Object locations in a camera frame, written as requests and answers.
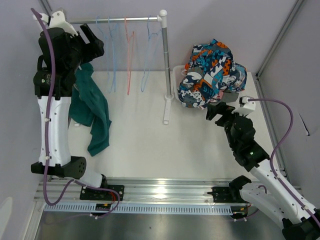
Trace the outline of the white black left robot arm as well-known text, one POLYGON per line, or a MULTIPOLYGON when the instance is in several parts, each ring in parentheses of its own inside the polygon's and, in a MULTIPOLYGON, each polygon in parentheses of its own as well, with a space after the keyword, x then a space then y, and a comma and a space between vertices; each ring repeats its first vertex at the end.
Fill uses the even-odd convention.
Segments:
POLYGON ((89 42, 79 32, 71 34, 62 27, 51 27, 40 33, 38 44, 42 54, 37 60, 33 84, 41 116, 41 152, 38 161, 31 165, 31 172, 74 179, 92 186, 91 194, 103 200, 109 193, 103 184, 104 176, 88 169, 84 157, 72 156, 68 146, 76 70, 104 54, 103 42, 90 27, 82 24, 80 29, 89 42))

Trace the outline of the blue orange patterned shorts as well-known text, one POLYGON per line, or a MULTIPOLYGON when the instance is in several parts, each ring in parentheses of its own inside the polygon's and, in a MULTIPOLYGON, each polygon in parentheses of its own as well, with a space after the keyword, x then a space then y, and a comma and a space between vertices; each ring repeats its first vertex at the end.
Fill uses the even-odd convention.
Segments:
POLYGON ((246 67, 235 62, 230 48, 216 39, 195 44, 185 70, 178 99, 186 108, 199 108, 211 99, 218 99, 220 91, 242 92, 248 77, 246 67))

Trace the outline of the pink wire hanger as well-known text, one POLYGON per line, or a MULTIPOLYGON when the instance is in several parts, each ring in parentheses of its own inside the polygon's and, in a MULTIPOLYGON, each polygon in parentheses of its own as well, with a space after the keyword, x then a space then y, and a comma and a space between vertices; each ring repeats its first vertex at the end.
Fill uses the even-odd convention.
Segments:
POLYGON ((134 42, 135 42, 135 32, 128 31, 128 18, 124 18, 124 29, 127 41, 127 90, 126 93, 129 96, 131 91, 131 75, 132 75, 132 59, 134 54, 134 42))

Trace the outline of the teal green shorts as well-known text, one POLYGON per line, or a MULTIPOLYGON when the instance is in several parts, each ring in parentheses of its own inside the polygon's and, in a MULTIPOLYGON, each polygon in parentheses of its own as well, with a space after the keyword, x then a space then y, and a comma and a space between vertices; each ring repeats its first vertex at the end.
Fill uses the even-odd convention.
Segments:
POLYGON ((87 147, 94 157, 110 145, 110 126, 108 101, 94 82, 94 68, 84 63, 75 72, 69 116, 76 123, 90 127, 91 141, 87 147))

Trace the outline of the grey shorts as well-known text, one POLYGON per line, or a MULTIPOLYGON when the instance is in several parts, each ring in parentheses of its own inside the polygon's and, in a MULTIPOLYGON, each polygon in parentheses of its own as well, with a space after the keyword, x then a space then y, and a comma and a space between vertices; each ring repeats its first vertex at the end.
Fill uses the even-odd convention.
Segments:
POLYGON ((239 93, 238 92, 223 92, 223 95, 221 97, 221 102, 224 103, 233 103, 236 102, 237 99, 239 97, 239 93))

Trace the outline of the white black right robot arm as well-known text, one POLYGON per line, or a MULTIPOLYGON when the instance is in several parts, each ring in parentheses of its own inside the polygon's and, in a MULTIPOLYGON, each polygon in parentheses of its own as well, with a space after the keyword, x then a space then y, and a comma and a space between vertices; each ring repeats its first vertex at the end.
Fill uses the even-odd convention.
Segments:
POLYGON ((210 104, 206 119, 224 129, 236 162, 259 180, 239 176, 229 183, 228 196, 234 202, 253 204, 281 229, 286 240, 317 240, 320 211, 307 201, 280 173, 268 153, 255 141, 256 130, 247 116, 255 110, 252 101, 239 108, 224 102, 210 104))

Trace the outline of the pink shark print shorts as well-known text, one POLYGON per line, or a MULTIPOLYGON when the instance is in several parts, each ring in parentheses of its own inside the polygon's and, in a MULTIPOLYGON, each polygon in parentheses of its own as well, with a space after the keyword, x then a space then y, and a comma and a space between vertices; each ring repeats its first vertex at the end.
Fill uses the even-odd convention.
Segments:
POLYGON ((221 102, 220 99, 211 99, 210 101, 208 101, 207 103, 205 103, 204 105, 199 106, 200 109, 205 109, 208 106, 216 106, 221 102))

